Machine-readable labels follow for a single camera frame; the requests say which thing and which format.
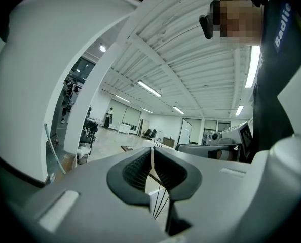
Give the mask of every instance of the round ceiling light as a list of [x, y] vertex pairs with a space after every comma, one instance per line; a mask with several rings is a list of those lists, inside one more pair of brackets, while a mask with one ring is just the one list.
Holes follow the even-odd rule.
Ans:
[[99, 47], [99, 49], [100, 49], [100, 51], [102, 51], [102, 52], [105, 52], [105, 51], [106, 51], [106, 48], [105, 48], [105, 46], [103, 46], [103, 45], [101, 45], [101, 46]]

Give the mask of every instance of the black wire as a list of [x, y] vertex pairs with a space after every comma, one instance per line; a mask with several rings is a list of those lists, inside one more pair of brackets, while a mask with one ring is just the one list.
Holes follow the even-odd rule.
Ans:
[[159, 192], [157, 193], [156, 202], [155, 202], [155, 206], [154, 206], [154, 210], [153, 210], [153, 217], [154, 217], [154, 212], [155, 212], [155, 209], [156, 209], [157, 199], [158, 199], [159, 194], [160, 194], [160, 189], [161, 189], [161, 185], [159, 187]]
[[161, 213], [161, 211], [162, 211], [162, 209], [164, 208], [164, 206], [165, 206], [165, 204], [166, 204], [166, 202], [167, 202], [168, 199], [169, 199], [169, 197], [167, 197], [167, 199], [166, 199], [164, 205], [162, 206], [160, 212], [159, 212], [159, 213], [157, 214], [157, 216], [155, 217], [155, 220], [156, 220], [156, 218], [159, 216], [159, 214]]
[[163, 197], [162, 197], [162, 199], [161, 199], [160, 205], [159, 205], [159, 207], [157, 208], [157, 211], [156, 211], [156, 213], [155, 213], [155, 216], [156, 216], [157, 212], [159, 211], [159, 209], [160, 209], [160, 207], [161, 207], [161, 204], [162, 204], [162, 201], [163, 201], [163, 199], [164, 199], [165, 193], [166, 193], [166, 189], [165, 189], [165, 192], [164, 192]]

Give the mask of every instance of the white table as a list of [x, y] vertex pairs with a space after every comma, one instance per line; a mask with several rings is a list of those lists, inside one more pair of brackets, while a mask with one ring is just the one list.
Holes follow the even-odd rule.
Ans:
[[129, 134], [130, 129], [131, 129], [130, 125], [128, 125], [128, 124], [123, 124], [123, 123], [119, 123], [119, 128], [117, 129], [117, 132], [118, 132], [118, 133], [119, 133], [119, 132], [123, 132], [123, 133]]

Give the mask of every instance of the black rubber grip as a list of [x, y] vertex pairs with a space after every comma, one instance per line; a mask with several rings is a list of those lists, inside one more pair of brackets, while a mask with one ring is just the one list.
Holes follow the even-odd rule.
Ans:
[[191, 198], [202, 182], [199, 169], [162, 148], [154, 148], [154, 168], [171, 203]]
[[151, 198], [145, 194], [145, 186], [151, 168], [151, 148], [147, 147], [111, 167], [106, 182], [123, 202], [150, 208]]

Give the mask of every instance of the fluorescent light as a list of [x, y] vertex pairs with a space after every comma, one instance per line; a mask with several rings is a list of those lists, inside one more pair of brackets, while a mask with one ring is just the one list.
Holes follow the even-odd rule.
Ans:
[[184, 112], [182, 112], [179, 108], [177, 108], [176, 106], [173, 107], [175, 110], [177, 110], [179, 113], [184, 114]]
[[99, 47], [99, 49], [100, 49], [100, 51], [102, 51], [102, 52], [105, 52], [105, 51], [106, 51], [105, 46], [102, 46], [102, 45]]
[[244, 105], [238, 106], [238, 109], [237, 109], [237, 112], [236, 112], [235, 116], [239, 116], [241, 114], [241, 111], [243, 110], [243, 108], [244, 108]]
[[250, 88], [253, 85], [257, 71], [258, 61], [260, 59], [260, 49], [260, 46], [252, 46], [250, 68], [248, 70], [247, 81], [245, 84], [246, 88]]
[[116, 95], [116, 96], [117, 96], [117, 97], [119, 97], [120, 99], [122, 99], [122, 100], [124, 100], [124, 101], [126, 101], [126, 102], [130, 103], [130, 101], [128, 101], [128, 100], [126, 100], [126, 99], [124, 99], [124, 98], [120, 97], [119, 95]]
[[142, 87], [145, 87], [147, 90], [149, 90], [150, 92], [152, 92], [154, 95], [156, 95], [158, 97], [162, 96], [160, 93], [156, 92], [153, 88], [151, 88], [150, 86], [146, 85], [143, 81], [139, 80], [138, 83]]
[[[146, 109], [144, 109], [144, 108], [143, 108], [143, 110], [144, 110], [144, 111], [148, 111], [148, 110], [146, 110]], [[148, 112], [153, 113], [152, 111], [148, 111]]]

